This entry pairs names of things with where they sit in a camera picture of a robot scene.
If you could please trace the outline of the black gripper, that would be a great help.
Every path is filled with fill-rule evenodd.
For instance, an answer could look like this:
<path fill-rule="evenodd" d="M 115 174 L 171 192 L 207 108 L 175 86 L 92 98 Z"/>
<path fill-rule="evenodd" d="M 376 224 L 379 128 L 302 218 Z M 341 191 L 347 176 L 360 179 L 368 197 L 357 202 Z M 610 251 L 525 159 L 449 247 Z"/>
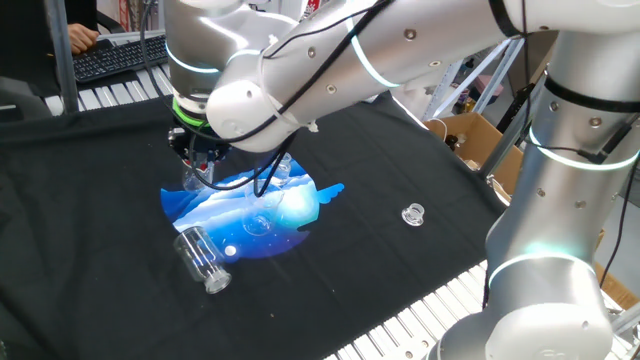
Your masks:
<path fill-rule="evenodd" d="M 231 148 L 228 144 L 215 143 L 182 127 L 174 127 L 169 130 L 169 147 L 182 160 L 184 168 L 188 172 L 193 171 L 190 159 L 207 160 L 205 168 L 207 174 L 215 172 L 219 161 L 226 156 Z"/>

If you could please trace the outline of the person's hand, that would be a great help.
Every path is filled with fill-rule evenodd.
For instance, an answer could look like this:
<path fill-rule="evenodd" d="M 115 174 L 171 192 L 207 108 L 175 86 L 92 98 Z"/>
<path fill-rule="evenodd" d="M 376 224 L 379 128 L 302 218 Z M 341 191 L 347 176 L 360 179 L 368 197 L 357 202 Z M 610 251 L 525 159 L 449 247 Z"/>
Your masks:
<path fill-rule="evenodd" d="M 100 35 L 98 31 L 89 29 L 79 23 L 69 24 L 67 30 L 73 55 L 79 55 L 90 50 L 97 44 L 97 39 Z"/>

